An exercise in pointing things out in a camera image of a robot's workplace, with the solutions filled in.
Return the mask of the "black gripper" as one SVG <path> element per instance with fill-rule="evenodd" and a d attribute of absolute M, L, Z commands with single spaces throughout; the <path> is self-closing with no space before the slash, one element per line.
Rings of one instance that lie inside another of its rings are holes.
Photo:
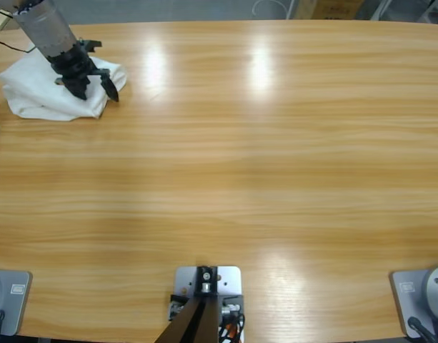
<path fill-rule="evenodd" d="M 86 100 L 86 89 L 90 84 L 88 76 L 100 76 L 106 95 L 112 101 L 119 102 L 119 93 L 110 78 L 109 70 L 99 69 L 89 57 L 89 52 L 95 52 L 96 47 L 102 47 L 102 43 L 77 41 L 70 50 L 58 56 L 48 56 L 47 60 L 54 71 L 62 76 L 64 86 L 75 97 Z"/>

